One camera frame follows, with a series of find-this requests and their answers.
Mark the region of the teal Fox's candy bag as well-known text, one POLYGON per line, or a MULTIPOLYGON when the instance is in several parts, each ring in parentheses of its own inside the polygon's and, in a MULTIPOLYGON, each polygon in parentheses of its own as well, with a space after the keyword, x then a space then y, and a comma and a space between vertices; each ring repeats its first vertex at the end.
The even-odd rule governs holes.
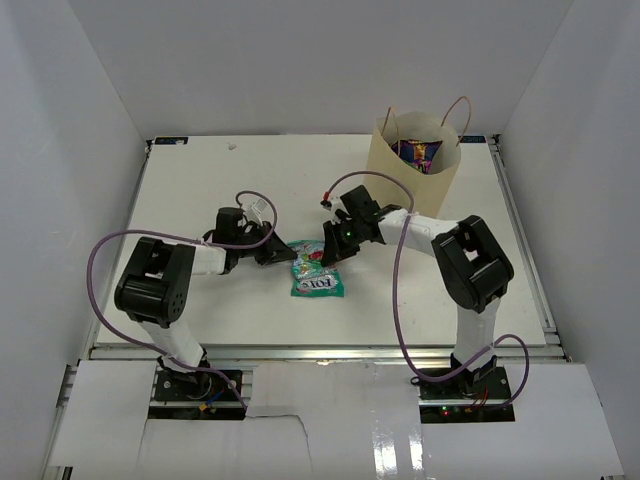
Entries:
POLYGON ((293 297, 344 297, 345 288, 338 270, 321 264, 324 252, 323 241, 298 240, 290 242, 288 246, 297 255, 291 268, 293 297))

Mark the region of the dark blue Krokant snack bag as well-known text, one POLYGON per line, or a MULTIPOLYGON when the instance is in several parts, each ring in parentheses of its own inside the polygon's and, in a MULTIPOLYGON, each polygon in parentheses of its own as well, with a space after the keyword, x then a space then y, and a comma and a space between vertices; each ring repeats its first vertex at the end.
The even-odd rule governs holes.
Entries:
POLYGON ((422 174, 429 174, 441 145, 442 141, 401 139, 392 143, 390 148, 406 165, 422 174))

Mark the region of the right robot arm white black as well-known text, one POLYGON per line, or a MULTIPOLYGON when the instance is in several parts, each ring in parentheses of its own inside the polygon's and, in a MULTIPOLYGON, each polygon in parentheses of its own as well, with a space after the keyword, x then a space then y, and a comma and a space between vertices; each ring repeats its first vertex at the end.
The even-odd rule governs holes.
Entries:
POLYGON ((472 399, 484 391, 497 364, 494 330, 497 310, 514 278, 514 268, 485 221, 471 215, 445 221, 413 213, 399 205, 381 207, 360 185, 338 201, 322 200, 333 213, 323 224, 321 263, 333 266, 355 256, 365 242, 396 248, 392 271, 392 313, 403 357, 424 383, 451 380, 453 390, 472 399), (399 267, 402 250, 433 257, 446 292, 457 307, 456 342, 450 370, 429 376, 411 360, 401 332, 398 306, 399 267))

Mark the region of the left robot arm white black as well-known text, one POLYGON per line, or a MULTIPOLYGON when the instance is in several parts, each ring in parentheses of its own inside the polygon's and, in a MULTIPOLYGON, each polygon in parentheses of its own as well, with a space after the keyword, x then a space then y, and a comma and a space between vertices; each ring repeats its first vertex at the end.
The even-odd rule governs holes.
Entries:
POLYGON ((261 219, 255 207, 223 207, 215 228, 198 245, 171 244, 141 237, 115 289, 118 310, 141 325, 163 351, 162 365, 179 372, 177 387, 199 399, 211 387, 204 369, 205 349, 180 319, 196 275, 225 275, 243 258, 260 266, 293 261, 297 254, 261 219))

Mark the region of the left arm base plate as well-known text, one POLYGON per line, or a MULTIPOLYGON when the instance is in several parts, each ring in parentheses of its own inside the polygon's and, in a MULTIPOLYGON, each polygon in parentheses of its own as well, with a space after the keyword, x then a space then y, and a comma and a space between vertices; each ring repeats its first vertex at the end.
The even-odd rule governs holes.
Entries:
POLYGON ((244 408, 227 382, 217 375, 195 373, 191 380, 158 369, 148 418, 179 421, 240 421, 244 408))

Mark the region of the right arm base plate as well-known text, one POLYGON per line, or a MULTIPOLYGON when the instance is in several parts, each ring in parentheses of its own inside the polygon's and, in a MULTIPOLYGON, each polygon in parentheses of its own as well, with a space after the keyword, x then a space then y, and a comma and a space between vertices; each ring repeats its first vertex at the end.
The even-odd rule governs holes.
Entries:
POLYGON ((516 420, 512 405, 499 407, 511 397, 503 367, 497 367, 472 387, 467 387, 459 377, 429 383, 414 376, 410 382, 418 389, 423 425, 512 423, 516 420))

